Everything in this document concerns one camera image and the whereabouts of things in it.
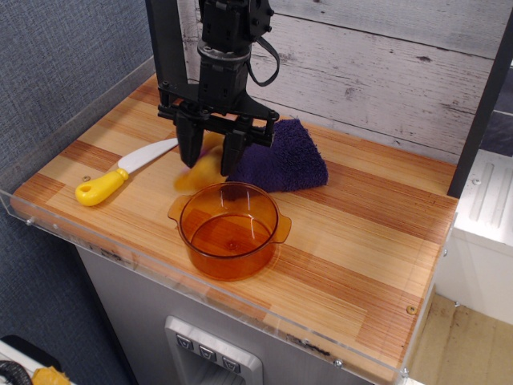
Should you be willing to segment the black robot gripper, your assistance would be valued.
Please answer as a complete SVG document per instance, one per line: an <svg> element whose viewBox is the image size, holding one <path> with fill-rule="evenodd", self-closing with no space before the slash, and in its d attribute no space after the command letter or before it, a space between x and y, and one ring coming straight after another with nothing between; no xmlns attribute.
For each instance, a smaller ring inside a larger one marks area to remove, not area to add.
<svg viewBox="0 0 513 385"><path fill-rule="evenodd" d="M205 131L224 136L221 175L229 176L248 146L272 145L279 114L246 91L252 76L250 47L223 52L200 46L199 54L198 84L188 82L185 95L170 107L159 104L159 116L175 124L181 160L189 168L200 157Z"/></svg>

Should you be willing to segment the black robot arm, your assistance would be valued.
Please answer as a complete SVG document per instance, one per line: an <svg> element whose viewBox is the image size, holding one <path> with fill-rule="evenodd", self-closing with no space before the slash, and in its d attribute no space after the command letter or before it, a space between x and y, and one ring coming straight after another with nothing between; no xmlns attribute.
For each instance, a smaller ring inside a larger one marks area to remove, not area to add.
<svg viewBox="0 0 513 385"><path fill-rule="evenodd" d="M276 50L263 38L270 32L273 9L267 1L201 1L202 32L197 43L200 76L187 76L184 38L177 1L148 1L159 115L172 120L181 160L193 167L200 157L204 132L224 136L220 173L229 176L251 144L273 143L276 111L253 100L246 91L252 72L252 45L273 57Z"/></svg>

